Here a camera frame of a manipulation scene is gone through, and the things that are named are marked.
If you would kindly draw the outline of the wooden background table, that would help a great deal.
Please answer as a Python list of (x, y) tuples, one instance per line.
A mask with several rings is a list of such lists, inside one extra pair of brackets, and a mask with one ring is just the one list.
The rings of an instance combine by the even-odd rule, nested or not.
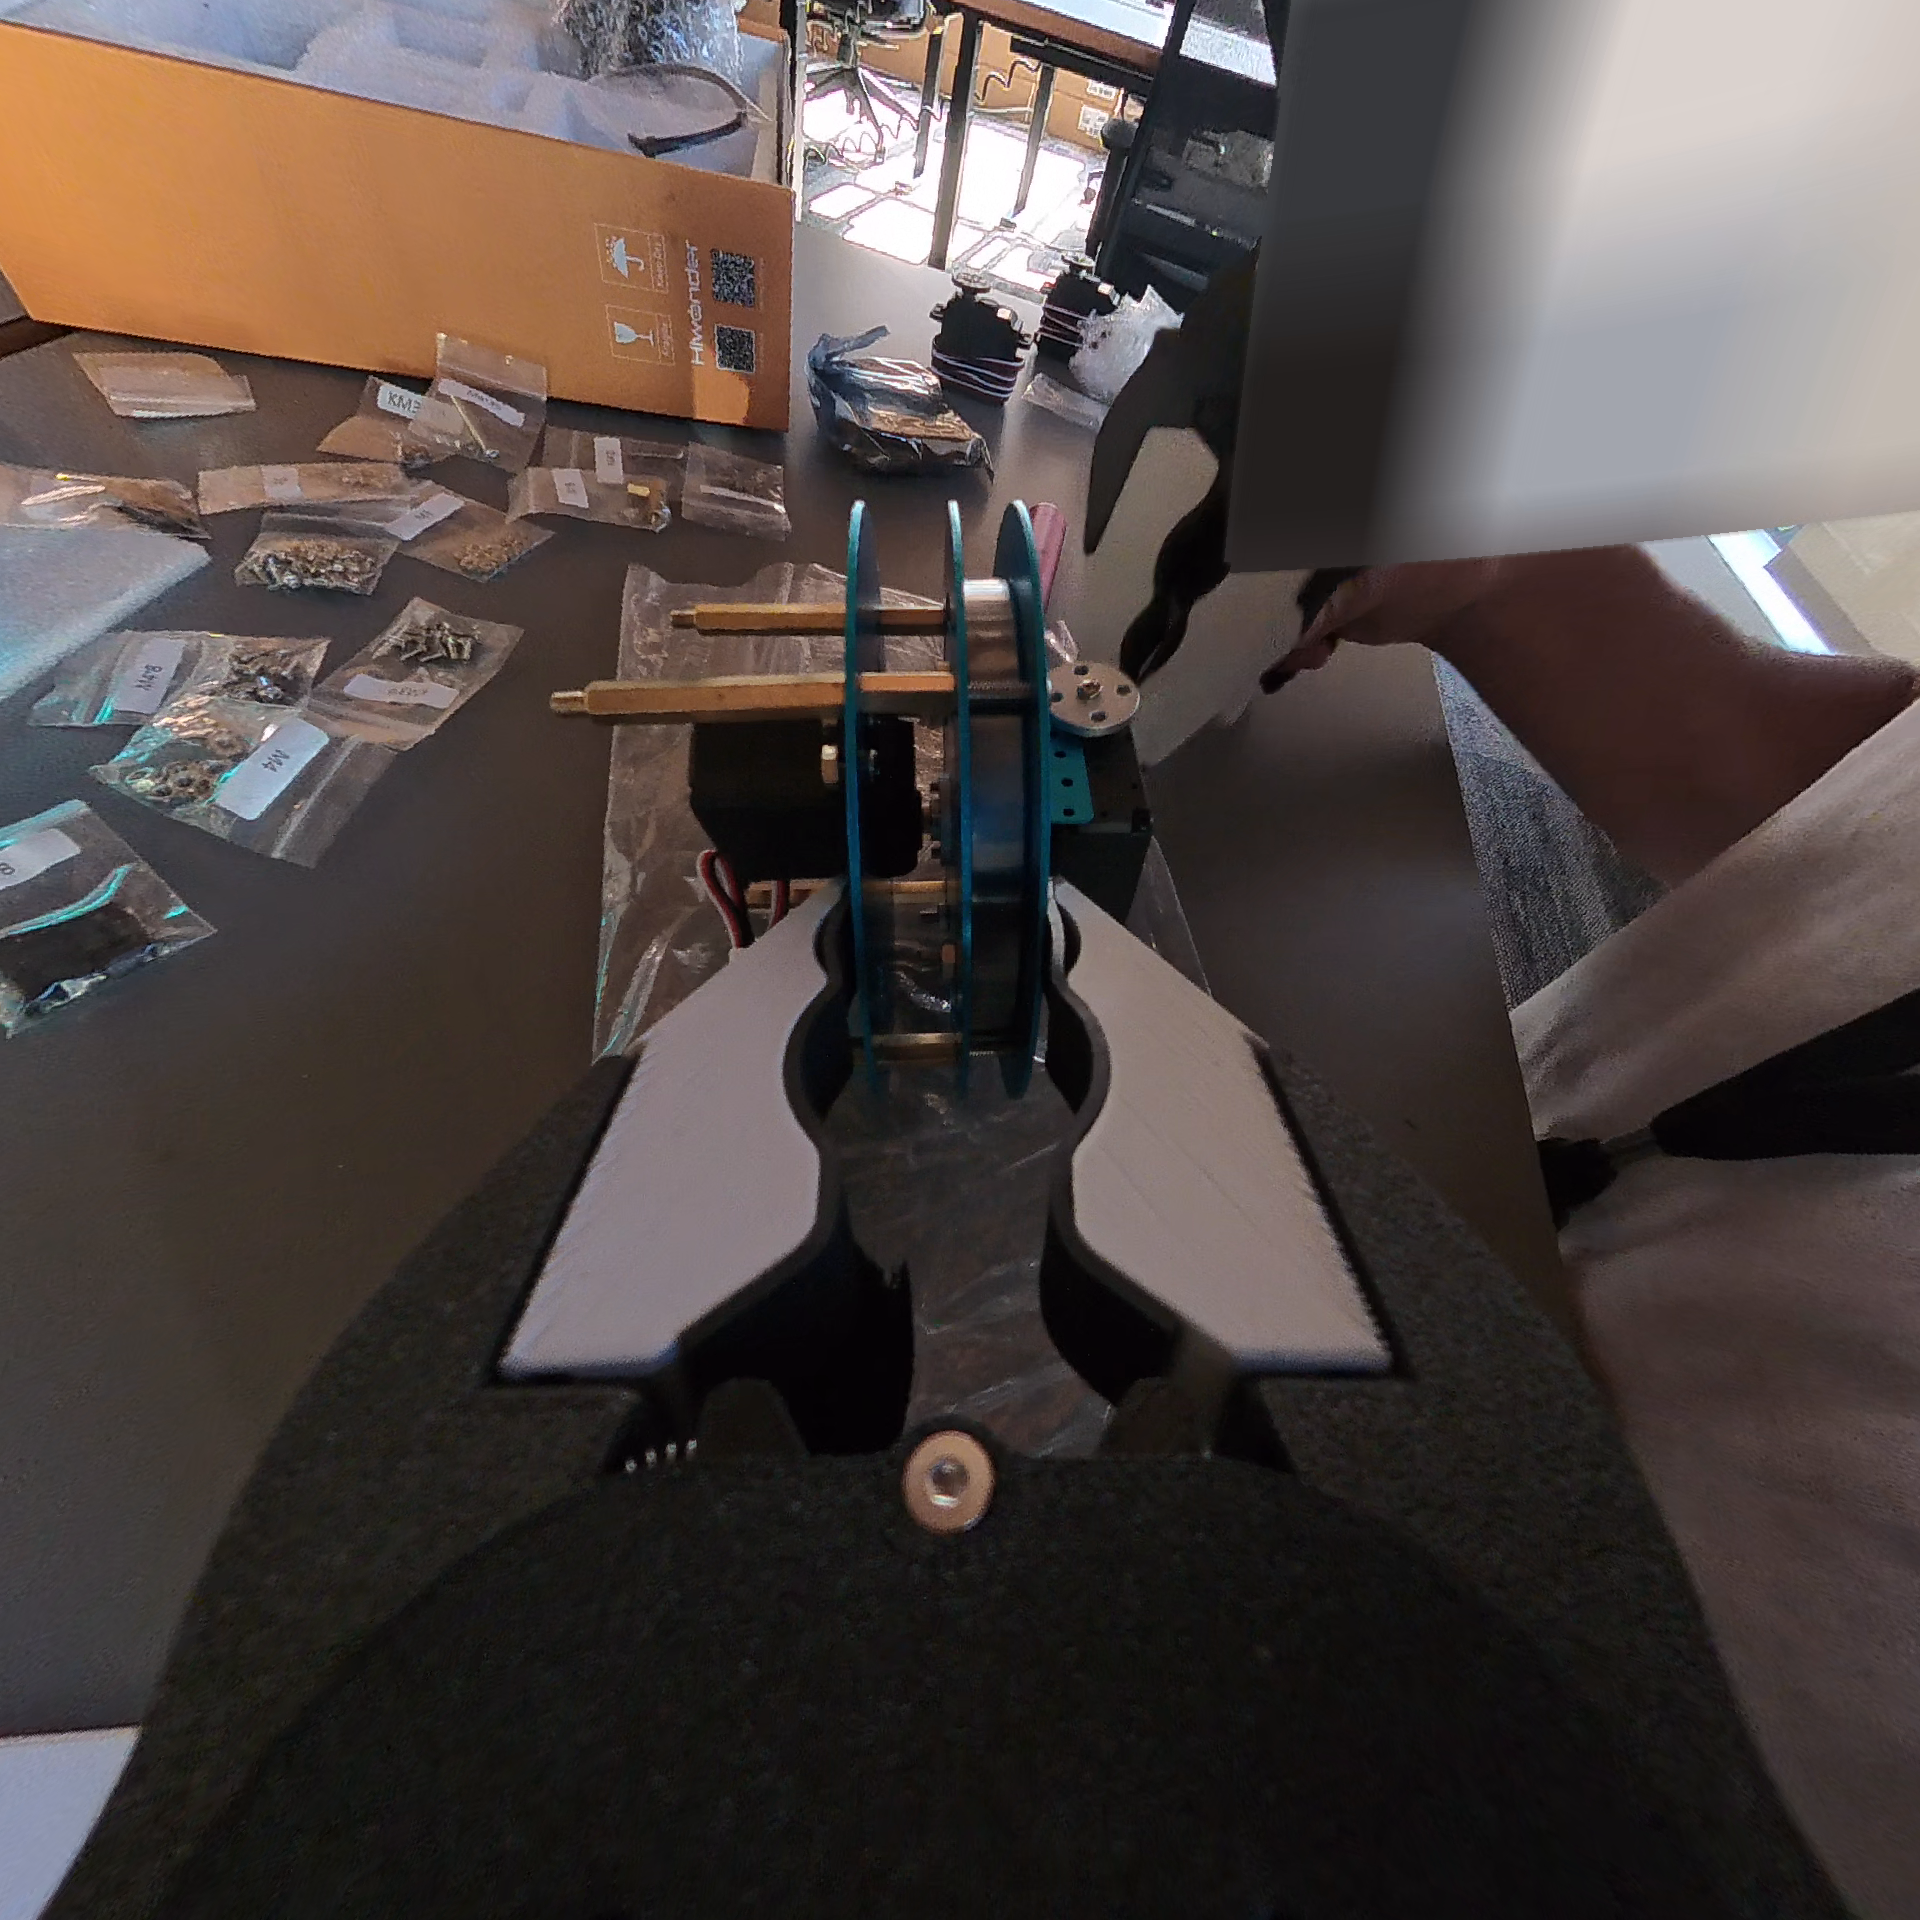
[(1121, 91), (1145, 94), (1161, 60), (1174, 39), (1175, 4), (935, 4), (938, 24), (932, 35), (958, 25), (958, 68), (946, 97), (940, 196), (935, 206), (935, 233), (929, 266), (944, 271), (958, 220), (958, 196), (964, 186), (966, 127), (973, 110), (973, 81), (983, 25), (1005, 31), (1030, 47), (1030, 60), (1042, 65), (1040, 119), (1030, 132), (1030, 152), (1040, 152), (1046, 110), (1052, 100), (1052, 74), (1069, 68), (1083, 77), (1118, 86)]

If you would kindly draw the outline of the group of small screw bags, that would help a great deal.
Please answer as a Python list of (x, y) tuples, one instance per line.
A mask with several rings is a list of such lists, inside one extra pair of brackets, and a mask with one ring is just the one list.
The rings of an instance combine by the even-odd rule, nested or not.
[(83, 796), (4, 827), (4, 1033), (33, 1029), (110, 983), (226, 932), (255, 947), (272, 1012), (223, 1029), (269, 1042), (310, 1033), (321, 985), (349, 993), (349, 1033), (506, 1034), (544, 1007), (586, 1001), (548, 933), (581, 932), (541, 905), (586, 811), (561, 796), (590, 727), (586, 690), (615, 684), (618, 632), (561, 607), (540, 579), (541, 626), (381, 588), (401, 537), (449, 537), (463, 497), (401, 466), (204, 471), (201, 485), (6, 466), (11, 506), (42, 530), (158, 537), (164, 559), (209, 559), (206, 520), (269, 497), (229, 567), (243, 613), (305, 607), (305, 632), (136, 629), (108, 638), (108, 693), (158, 699), (73, 733), (130, 734), (88, 767), (125, 814), (160, 833), (164, 862)]

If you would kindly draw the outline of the crumpled clear plastic wrap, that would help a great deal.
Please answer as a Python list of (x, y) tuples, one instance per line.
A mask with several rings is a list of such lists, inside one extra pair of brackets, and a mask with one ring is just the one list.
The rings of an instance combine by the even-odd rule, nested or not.
[(1121, 296), (1109, 315), (1091, 315), (1083, 319), (1069, 372), (1095, 401), (1114, 401), (1131, 377), (1141, 372), (1152, 340), (1178, 325), (1183, 317), (1152, 286), (1143, 296)]

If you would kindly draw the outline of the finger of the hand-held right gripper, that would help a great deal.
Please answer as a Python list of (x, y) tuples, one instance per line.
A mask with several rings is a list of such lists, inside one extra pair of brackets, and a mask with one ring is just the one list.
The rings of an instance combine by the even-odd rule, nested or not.
[(1183, 325), (1157, 334), (1143, 365), (1126, 379), (1091, 447), (1087, 537), (1105, 537), (1143, 438), (1190, 429), (1217, 459), (1232, 491), (1240, 382), (1251, 340), (1255, 278), (1211, 278)]
[(1228, 497), (1201, 497), (1165, 532), (1149, 605), (1126, 626), (1126, 668), (1162, 668), (1190, 632), (1192, 607), (1228, 579)]

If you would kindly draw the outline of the black servo with silver horn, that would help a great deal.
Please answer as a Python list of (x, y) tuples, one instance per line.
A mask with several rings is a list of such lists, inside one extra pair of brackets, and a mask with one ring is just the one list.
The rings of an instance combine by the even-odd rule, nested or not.
[(1118, 662), (1069, 659), (1052, 696), (1052, 873), (1118, 922), (1131, 922), (1152, 846), (1134, 723), (1141, 686)]

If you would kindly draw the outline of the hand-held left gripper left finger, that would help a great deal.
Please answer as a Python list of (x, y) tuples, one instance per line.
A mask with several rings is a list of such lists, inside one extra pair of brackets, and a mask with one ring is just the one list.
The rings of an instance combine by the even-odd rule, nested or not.
[(847, 888), (826, 886), (663, 1014), (499, 1358), (652, 1378), (802, 1271), (844, 1207), (824, 1123), (853, 1073)]

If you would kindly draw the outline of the rolling office chair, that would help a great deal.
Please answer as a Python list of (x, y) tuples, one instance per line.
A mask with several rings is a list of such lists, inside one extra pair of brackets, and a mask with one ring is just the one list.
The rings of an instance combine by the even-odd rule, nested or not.
[[(799, 120), (802, 165), (835, 162), (853, 171), (855, 159), (888, 157), (888, 145), (913, 132), (913, 174), (923, 165), (944, 60), (944, 15), (938, 4), (799, 4)], [(885, 50), (917, 42), (923, 74), (917, 105), (881, 89), (885, 74), (871, 61)], [(847, 127), (814, 132), (814, 105), (835, 100)]]

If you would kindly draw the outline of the bubble wrap bundle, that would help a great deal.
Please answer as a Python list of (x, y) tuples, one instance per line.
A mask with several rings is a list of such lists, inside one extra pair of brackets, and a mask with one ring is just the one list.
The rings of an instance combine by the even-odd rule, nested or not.
[(738, 71), (743, 4), (552, 4), (589, 74), (652, 61)]

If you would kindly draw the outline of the person's right forearm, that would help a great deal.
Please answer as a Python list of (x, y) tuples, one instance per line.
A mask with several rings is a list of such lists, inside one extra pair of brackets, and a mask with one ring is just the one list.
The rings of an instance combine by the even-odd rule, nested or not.
[(1644, 549), (1380, 575), (1423, 640), (1659, 886), (1701, 873), (1917, 699), (1884, 656), (1733, 629)]

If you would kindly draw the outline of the dark grey desk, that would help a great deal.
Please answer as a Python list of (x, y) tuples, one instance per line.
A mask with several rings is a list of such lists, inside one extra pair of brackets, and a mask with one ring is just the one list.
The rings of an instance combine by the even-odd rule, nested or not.
[[(4, 708), (4, 823), (88, 795), (209, 922), (4, 1045), (4, 1731), (136, 1720), (301, 1380), (596, 1059), (630, 559), (735, 585), (782, 549), (564, 530), (461, 605), (524, 626), (307, 873), (98, 790), (103, 733)], [(1211, 993), (1557, 1292), (1448, 739), (1418, 649), (1341, 649), (1149, 775)]]

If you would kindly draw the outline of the white instruction sheet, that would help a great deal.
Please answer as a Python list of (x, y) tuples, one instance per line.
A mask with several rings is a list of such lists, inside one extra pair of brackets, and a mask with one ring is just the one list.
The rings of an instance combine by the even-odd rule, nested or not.
[(74, 1863), (141, 1726), (4, 1737), (4, 1916), (39, 1916)]

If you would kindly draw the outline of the background cardboard box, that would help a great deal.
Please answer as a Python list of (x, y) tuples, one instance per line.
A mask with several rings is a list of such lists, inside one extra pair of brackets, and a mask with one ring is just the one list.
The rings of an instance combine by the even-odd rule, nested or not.
[[(1005, 68), (986, 65), (973, 81), (973, 110), (986, 113), (993, 125), (1027, 135), (1031, 132), (1031, 108), (1040, 100), (1040, 91), (1042, 68), (1036, 61), (1015, 60)], [(1069, 142), (1071, 147), (1096, 152), (1102, 135), (1114, 113), (1136, 113), (1121, 89), (1080, 77), (1069, 68), (1052, 71), (1052, 94), (1046, 100), (1046, 136)]]

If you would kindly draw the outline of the person's white shirt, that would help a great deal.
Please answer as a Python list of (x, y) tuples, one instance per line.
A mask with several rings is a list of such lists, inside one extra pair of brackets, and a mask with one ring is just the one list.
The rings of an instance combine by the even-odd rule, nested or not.
[[(1546, 1137), (1917, 989), (1917, 708), (1511, 1014)], [(1645, 1160), (1561, 1231), (1586, 1349), (1772, 1780), (1917, 1916), (1917, 1157)]]

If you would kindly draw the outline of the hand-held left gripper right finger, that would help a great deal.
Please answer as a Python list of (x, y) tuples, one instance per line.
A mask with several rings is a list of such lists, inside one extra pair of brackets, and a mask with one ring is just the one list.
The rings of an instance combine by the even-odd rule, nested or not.
[(1091, 1014), (1091, 1123), (1071, 1226), (1175, 1353), (1232, 1370), (1388, 1370), (1373, 1317), (1267, 1079), (1226, 1007), (1083, 896), (1058, 896)]

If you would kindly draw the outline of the orange cardboard box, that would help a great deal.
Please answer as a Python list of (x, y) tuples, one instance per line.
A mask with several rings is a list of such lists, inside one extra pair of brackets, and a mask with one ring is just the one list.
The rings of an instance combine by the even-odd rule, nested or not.
[(33, 319), (787, 429), (795, 91), (773, 179), (610, 152), (4, 15), (4, 275)]

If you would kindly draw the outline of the blue robot arm turntable base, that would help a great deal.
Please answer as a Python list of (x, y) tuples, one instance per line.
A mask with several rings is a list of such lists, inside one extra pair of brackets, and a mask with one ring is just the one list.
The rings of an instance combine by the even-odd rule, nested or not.
[(838, 599), (671, 612), (708, 668), (552, 693), (555, 716), (686, 733), (696, 878), (732, 952), (826, 886), (847, 888), (853, 1059), (871, 1080), (993, 1066), (1010, 1096), (1042, 1059), (1065, 968), (1052, 873), (1052, 696), (1040, 554), (1022, 503), (966, 570), (946, 506), (940, 594), (881, 588), (875, 513), (847, 526)]

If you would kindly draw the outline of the dark shiny parts bag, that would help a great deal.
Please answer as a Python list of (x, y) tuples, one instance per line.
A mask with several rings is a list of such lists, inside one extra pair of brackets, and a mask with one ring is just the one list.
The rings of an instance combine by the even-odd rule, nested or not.
[(929, 365), (869, 354), (885, 337), (885, 325), (824, 334), (806, 348), (806, 395), (824, 440), (864, 472), (993, 472), (986, 438), (946, 406)]

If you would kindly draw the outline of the white foam sheet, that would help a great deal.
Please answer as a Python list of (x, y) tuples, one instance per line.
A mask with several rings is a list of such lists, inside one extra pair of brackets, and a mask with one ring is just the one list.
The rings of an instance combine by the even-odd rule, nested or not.
[(145, 530), (4, 530), (4, 699), (206, 567), (195, 543)]

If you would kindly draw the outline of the large clear plastic bag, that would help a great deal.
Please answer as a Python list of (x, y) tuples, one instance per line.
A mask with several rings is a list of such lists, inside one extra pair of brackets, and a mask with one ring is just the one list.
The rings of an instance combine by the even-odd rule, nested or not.
[[(732, 952), (696, 878), (708, 833), (686, 801), (686, 733), (610, 727), (602, 1051), (630, 1051)], [(853, 1231), (912, 1284), (917, 1370), (909, 1420), (958, 1413), (1031, 1455), (1087, 1455), (1109, 1407), (1056, 1353), (1040, 1304), (1052, 1151), (1069, 1111), (1046, 1068), (1027, 1096), (977, 1066), (906, 1068), (875, 1094), (861, 1073), (831, 1111)]]

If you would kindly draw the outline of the person's right hand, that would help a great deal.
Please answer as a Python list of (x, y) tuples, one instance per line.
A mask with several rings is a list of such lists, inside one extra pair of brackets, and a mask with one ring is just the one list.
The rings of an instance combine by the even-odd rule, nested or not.
[(1450, 561), (1411, 561), (1364, 567), (1334, 588), (1303, 626), (1294, 662), (1322, 665), (1337, 647), (1428, 642), (1456, 613), (1456, 567)]

